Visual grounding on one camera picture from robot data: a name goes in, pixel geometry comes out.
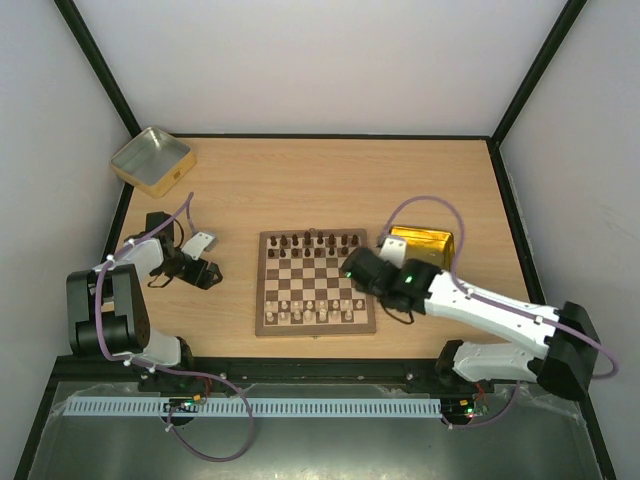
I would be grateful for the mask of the gold tin with white pieces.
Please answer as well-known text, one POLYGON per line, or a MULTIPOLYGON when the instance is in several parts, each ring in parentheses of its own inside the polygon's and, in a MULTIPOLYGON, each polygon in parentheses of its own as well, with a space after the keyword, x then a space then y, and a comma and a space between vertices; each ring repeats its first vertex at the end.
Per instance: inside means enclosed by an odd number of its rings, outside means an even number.
POLYGON ((393 225, 392 236, 406 241, 406 259, 418 259, 450 270, 455 256, 454 234, 425 227, 393 225))

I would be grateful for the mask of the wooden chess board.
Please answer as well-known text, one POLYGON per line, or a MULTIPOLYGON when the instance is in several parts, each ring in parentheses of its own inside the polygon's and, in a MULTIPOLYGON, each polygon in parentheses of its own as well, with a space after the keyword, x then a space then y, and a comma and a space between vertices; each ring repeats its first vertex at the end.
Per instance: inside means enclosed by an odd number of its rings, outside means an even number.
POLYGON ((375 301, 341 271, 368 245, 364 229, 264 231, 259 235, 258 337, 370 335, 375 301))

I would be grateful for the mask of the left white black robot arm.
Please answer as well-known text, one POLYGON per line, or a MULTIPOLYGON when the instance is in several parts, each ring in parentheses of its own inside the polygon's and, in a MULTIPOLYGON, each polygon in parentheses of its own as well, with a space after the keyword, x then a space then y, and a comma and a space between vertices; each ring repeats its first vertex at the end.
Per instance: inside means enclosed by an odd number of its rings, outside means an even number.
POLYGON ((74 355, 100 355, 126 366, 134 363, 192 370, 194 360, 186 340, 151 326, 144 284, 164 277, 166 287, 178 279, 201 290, 223 280, 219 266, 202 254, 217 243, 213 233, 192 231, 186 238, 178 219, 158 211, 146 215, 145 229, 130 236, 123 251, 89 270, 66 279, 69 344, 74 355))

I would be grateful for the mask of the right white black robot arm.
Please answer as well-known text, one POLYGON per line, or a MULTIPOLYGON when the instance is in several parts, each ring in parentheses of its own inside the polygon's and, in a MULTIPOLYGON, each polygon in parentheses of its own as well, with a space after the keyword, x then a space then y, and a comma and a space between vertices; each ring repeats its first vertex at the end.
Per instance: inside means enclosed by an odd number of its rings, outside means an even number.
POLYGON ((502 338, 500 344, 452 341, 436 379, 455 392, 468 382, 535 382, 557 397, 581 401, 595 379, 600 344, 586 309, 523 303, 461 282, 439 266, 409 259, 401 266, 356 248, 341 272, 385 308, 453 319, 502 338))

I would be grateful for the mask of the empty gold square tin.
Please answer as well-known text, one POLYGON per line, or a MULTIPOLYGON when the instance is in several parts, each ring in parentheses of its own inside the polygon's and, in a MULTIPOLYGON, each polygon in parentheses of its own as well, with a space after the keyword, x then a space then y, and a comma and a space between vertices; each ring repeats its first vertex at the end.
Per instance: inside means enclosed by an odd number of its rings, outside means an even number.
POLYGON ((195 165, 192 148, 155 126, 147 127, 110 160, 116 175, 151 198, 166 195, 195 165))

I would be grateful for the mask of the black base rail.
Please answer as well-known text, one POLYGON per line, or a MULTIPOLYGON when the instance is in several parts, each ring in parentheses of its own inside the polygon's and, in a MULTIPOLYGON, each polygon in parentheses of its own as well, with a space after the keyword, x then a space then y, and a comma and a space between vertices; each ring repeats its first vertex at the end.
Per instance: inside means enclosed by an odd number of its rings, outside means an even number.
POLYGON ((133 382, 144 392, 229 394, 219 383, 207 384, 202 375, 210 373, 248 388, 257 384, 378 385, 406 393, 441 396, 472 395, 494 387, 487 381, 466 382, 441 378, 435 359, 281 359, 197 357, 194 379, 184 375, 148 373, 140 367, 126 367, 104 359, 62 356, 55 362, 50 382, 133 382))

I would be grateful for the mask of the black frame post left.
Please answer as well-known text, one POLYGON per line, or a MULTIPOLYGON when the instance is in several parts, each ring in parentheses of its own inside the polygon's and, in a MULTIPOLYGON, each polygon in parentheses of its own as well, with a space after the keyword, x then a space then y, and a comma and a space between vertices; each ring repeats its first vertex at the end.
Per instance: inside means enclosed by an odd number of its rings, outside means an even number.
POLYGON ((96 75, 125 129, 131 137, 135 137, 142 131, 142 128, 76 3, 72 0, 54 0, 54 4, 96 75))

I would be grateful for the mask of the black frame post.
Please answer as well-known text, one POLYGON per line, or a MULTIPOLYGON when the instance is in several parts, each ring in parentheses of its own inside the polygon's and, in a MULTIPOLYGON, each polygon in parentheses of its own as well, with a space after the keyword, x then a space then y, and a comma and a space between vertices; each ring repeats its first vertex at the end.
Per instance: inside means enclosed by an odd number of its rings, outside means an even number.
POLYGON ((565 2, 491 135, 490 145, 492 150, 497 150, 508 136, 587 3, 587 0, 569 0, 565 2))
POLYGON ((96 75, 125 129, 131 137, 135 137, 142 131, 142 128, 76 3, 72 0, 54 0, 54 4, 96 75))

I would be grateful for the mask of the black frame post right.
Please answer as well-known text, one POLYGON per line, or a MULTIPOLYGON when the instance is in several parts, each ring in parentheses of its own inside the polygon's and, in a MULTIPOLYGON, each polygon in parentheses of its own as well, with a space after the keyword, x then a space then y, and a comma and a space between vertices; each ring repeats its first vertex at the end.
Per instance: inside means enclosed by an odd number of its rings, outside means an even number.
POLYGON ((565 2, 491 135, 490 145, 492 150, 497 150, 508 136, 587 3, 587 0, 569 0, 565 2))

